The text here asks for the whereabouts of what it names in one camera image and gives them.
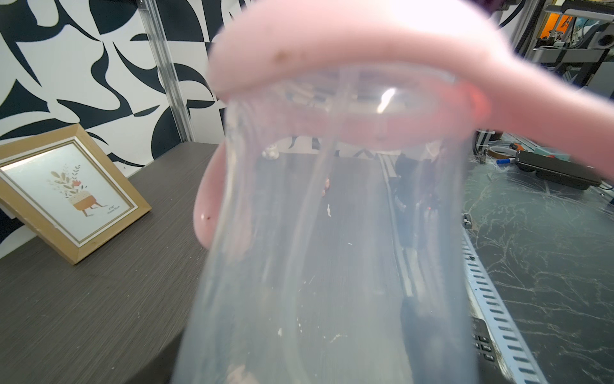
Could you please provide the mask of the clear baby bottle body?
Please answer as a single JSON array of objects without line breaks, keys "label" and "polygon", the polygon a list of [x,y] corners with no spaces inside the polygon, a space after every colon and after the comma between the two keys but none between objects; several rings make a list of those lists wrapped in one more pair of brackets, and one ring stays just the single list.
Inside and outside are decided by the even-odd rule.
[{"label": "clear baby bottle body", "polygon": [[468,83],[407,64],[230,98],[224,203],[175,383],[476,383]]}]

